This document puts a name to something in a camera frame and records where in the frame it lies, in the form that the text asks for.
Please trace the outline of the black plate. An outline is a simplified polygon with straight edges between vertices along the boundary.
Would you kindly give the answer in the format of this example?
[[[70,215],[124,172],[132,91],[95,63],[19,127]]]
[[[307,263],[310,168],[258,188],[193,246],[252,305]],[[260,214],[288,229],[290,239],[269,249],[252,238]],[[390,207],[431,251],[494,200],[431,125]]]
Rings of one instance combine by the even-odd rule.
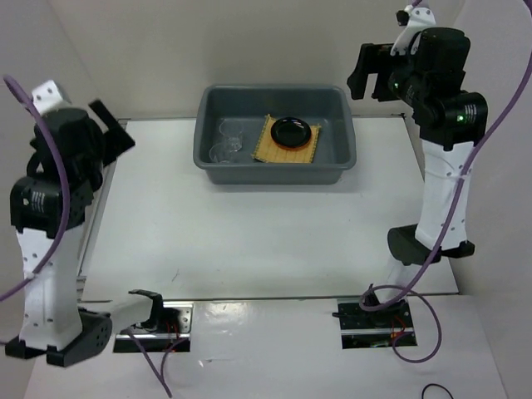
[[[312,131],[307,122],[296,117],[284,117],[273,123],[270,135],[273,141],[311,140]]]

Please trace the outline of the clear plastic cup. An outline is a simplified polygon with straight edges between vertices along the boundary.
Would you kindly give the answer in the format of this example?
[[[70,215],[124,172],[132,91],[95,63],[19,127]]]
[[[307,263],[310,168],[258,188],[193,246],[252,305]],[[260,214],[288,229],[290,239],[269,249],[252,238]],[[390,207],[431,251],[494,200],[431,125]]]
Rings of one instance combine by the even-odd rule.
[[[219,133],[224,143],[232,151],[240,151],[243,145],[243,127],[240,121],[224,119],[219,125]]]
[[[212,163],[231,163],[234,161],[234,150],[231,145],[217,143],[209,151],[209,158]]]

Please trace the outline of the bamboo mat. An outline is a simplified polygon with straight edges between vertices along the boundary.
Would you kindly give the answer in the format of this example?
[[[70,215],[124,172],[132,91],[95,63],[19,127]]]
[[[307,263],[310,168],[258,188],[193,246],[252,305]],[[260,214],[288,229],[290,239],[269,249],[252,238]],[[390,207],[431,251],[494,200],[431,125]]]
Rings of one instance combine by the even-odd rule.
[[[320,125],[311,125],[311,139],[300,149],[289,149],[275,144],[271,137],[271,128],[277,119],[270,114],[265,117],[264,126],[252,157],[255,160],[266,163],[289,163],[289,164],[310,164],[316,151],[318,137],[321,132]]]

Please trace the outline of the orange plastic plate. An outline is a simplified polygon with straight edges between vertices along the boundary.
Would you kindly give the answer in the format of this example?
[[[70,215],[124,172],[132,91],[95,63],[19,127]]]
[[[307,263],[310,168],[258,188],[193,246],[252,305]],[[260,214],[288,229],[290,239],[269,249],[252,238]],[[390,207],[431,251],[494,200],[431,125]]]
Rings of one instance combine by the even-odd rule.
[[[311,143],[310,140],[300,140],[300,141],[278,141],[275,140],[273,142],[277,147],[282,148],[284,150],[302,150],[306,147],[308,147]]]

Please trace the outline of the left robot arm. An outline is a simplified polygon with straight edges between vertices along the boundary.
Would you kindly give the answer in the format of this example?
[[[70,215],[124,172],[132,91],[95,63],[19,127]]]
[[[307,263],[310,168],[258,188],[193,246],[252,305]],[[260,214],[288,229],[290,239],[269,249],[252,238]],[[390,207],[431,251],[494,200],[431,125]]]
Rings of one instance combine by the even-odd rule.
[[[137,325],[156,332],[165,324],[159,293],[133,289],[110,311],[79,306],[78,247],[86,208],[102,187],[105,167],[135,146],[100,100],[89,112],[70,106],[48,111],[34,126],[34,152],[10,193],[11,224],[23,260],[24,316],[6,356],[44,356],[69,367],[103,352],[112,333]]]

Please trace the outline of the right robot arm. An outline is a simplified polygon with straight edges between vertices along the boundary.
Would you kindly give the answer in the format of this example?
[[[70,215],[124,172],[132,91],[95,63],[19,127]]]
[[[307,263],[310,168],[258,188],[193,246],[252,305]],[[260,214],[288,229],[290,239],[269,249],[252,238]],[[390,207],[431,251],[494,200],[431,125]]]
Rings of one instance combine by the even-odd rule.
[[[364,43],[347,79],[354,100],[363,98],[375,75],[372,98],[401,100],[412,110],[424,156],[424,192],[417,224],[387,234],[392,271],[381,286],[362,295],[364,317],[374,327],[393,316],[428,267],[443,258],[471,256],[475,245],[466,235],[466,207],[473,155],[485,136],[486,99],[461,85],[470,39],[450,27],[429,27],[414,34],[405,53],[390,44]]]

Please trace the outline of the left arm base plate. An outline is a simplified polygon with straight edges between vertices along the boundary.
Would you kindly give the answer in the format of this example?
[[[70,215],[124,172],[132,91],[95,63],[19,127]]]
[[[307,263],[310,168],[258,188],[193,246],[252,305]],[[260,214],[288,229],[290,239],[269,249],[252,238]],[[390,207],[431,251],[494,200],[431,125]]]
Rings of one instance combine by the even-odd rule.
[[[130,331],[148,353],[166,352],[172,345],[172,352],[190,351],[190,333],[194,304],[191,301],[162,300],[162,309],[155,324],[146,326],[150,318],[151,305],[146,299],[127,303],[113,310],[114,353],[136,353],[140,349],[133,342]]]

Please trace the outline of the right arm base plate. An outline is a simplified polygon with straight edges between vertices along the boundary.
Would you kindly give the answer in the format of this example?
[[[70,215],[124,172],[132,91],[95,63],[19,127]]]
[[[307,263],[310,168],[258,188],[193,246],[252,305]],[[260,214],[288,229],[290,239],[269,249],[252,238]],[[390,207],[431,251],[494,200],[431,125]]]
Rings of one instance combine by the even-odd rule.
[[[337,301],[332,316],[339,321],[343,349],[391,347],[398,338],[397,347],[417,345],[410,307],[407,301],[379,312],[365,312],[358,298]]]

